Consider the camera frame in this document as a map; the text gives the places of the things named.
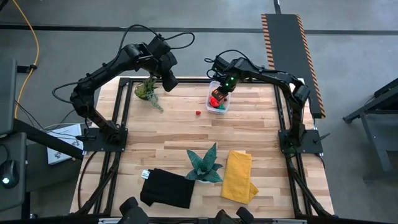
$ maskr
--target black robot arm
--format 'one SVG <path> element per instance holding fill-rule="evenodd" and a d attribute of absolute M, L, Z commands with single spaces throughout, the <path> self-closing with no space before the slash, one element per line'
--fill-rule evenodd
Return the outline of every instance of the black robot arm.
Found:
<path fill-rule="evenodd" d="M 168 43 L 157 36 L 148 45 L 142 43 L 124 46 L 112 61 L 103 63 L 101 68 L 91 74 L 87 73 L 85 78 L 78 81 L 70 96 L 77 114 L 94 122 L 108 143 L 117 144 L 120 141 L 119 128 L 95 110 L 95 90 L 122 72 L 138 71 L 140 68 L 147 70 L 151 76 L 161 78 L 166 91 L 172 90 L 178 84 L 171 71 L 177 60 L 170 49 Z"/>
<path fill-rule="evenodd" d="M 307 86 L 291 74 L 258 67 L 247 58 L 240 57 L 227 62 L 218 56 L 212 62 L 212 70 L 217 74 L 214 79 L 221 83 L 212 95 L 219 101 L 234 91 L 236 84 L 253 78 L 277 85 L 292 109 L 292 125 L 286 137 L 286 143 L 292 147 L 301 146 L 305 135 L 303 109 L 310 94 Z M 293 91 L 290 90 L 290 83 L 295 86 Z"/>

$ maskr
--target potted plant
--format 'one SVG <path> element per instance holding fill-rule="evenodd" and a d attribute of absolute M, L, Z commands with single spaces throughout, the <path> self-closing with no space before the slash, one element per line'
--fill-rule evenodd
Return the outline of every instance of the potted plant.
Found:
<path fill-rule="evenodd" d="M 138 84 L 134 93 L 142 100 L 149 100 L 155 108 L 163 112 L 163 108 L 157 103 L 159 99 L 154 91 L 157 88 L 155 83 L 156 80 L 151 76 L 144 80 L 144 82 Z"/>
<path fill-rule="evenodd" d="M 185 177 L 188 180 L 199 180 L 202 182 L 222 182 L 223 180 L 217 174 L 217 170 L 222 167 L 215 163 L 217 159 L 216 143 L 206 152 L 202 159 L 191 150 L 187 150 L 188 157 L 191 160 L 193 170 Z"/>

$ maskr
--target black towel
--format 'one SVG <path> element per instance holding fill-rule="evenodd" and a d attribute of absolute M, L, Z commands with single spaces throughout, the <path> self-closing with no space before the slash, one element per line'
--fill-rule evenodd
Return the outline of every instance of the black towel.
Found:
<path fill-rule="evenodd" d="M 151 206 L 154 202 L 189 208 L 194 180 L 167 172 L 162 169 L 149 170 L 140 194 L 141 201 Z"/>

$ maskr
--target wooden tabletop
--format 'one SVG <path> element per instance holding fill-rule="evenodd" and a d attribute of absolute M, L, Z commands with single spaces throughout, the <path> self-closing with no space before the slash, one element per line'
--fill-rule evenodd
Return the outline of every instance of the wooden tabletop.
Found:
<path fill-rule="evenodd" d="M 101 88 L 96 109 L 106 119 L 112 117 L 118 83 L 119 77 Z M 169 93 L 163 88 L 158 88 L 155 92 L 164 109 L 163 113 L 148 101 L 132 95 L 127 119 L 129 137 L 119 167 L 112 216 L 121 216 L 120 204 L 135 196 L 150 217 L 215 217 L 220 209 L 235 217 L 241 206 L 248 208 L 255 218 L 294 217 L 286 163 L 280 152 L 277 136 L 280 127 L 272 85 L 239 84 L 231 95 L 230 108 L 224 115 L 207 112 L 206 83 L 180 83 Z M 125 95 L 126 91 L 123 93 L 119 118 Z M 196 110 L 201 111 L 201 115 L 197 116 Z M 313 128 L 308 103 L 304 124 L 307 129 Z M 224 166 L 230 150 L 252 155 L 251 180 L 259 193 L 249 205 L 220 197 L 222 183 L 196 182 L 190 209 L 160 203 L 148 207 L 139 200 L 144 183 L 141 178 L 142 170 L 159 168 L 186 175 L 192 169 L 186 150 L 194 150 L 203 156 L 215 142 L 218 143 L 216 162 Z M 88 165 L 81 187 L 82 203 L 87 201 L 98 185 L 103 156 L 104 153 L 97 153 Z M 313 155 L 304 154 L 302 157 L 309 189 L 324 208 L 333 213 L 321 161 Z M 218 173 L 223 177 L 224 168 L 218 170 Z M 301 190 L 298 186 L 297 188 L 300 208 L 305 211 Z M 104 195 L 108 195 L 108 189 L 105 189 Z M 75 192 L 71 212 L 77 208 Z"/>

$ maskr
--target yellow cable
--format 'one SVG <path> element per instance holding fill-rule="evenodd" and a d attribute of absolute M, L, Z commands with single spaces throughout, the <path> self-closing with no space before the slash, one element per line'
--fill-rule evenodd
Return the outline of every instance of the yellow cable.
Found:
<path fill-rule="evenodd" d="M 23 12 L 22 9 L 19 7 L 17 1 L 16 1 L 16 0 L 12 0 L 12 1 L 14 2 L 15 6 L 18 8 L 19 12 L 20 12 L 20 13 L 22 14 L 22 16 L 24 17 L 24 19 L 25 19 L 27 25 L 29 26 L 30 30 L 31 30 L 32 33 L 33 33 L 33 36 L 35 37 L 37 51 L 36 51 L 36 59 L 35 59 L 35 62 L 34 62 L 33 64 L 34 64 L 34 65 L 37 65 L 37 60 L 39 59 L 40 47 L 39 47 L 39 41 L 37 40 L 37 37 L 36 37 L 36 33 L 35 33 L 35 31 L 33 30 L 32 26 L 30 25 L 29 20 L 26 18 L 24 12 Z M 24 91 L 25 84 L 26 84 L 26 82 L 28 81 L 28 79 L 30 78 L 30 76 L 33 74 L 33 71 L 34 71 L 34 69 L 31 68 L 31 69 L 30 69 L 30 72 L 29 72 L 29 74 L 28 74 L 28 76 L 25 78 L 24 84 L 22 84 L 22 88 L 21 88 L 21 90 L 20 90 L 20 92 L 19 92 L 19 96 L 18 96 L 18 100 L 17 100 L 18 103 L 19 103 L 19 101 L 21 100 L 21 96 L 22 96 L 22 92 Z M 14 115 L 15 118 L 17 118 L 18 108 L 19 108 L 19 106 L 16 105 L 16 107 L 15 107 L 15 115 Z"/>

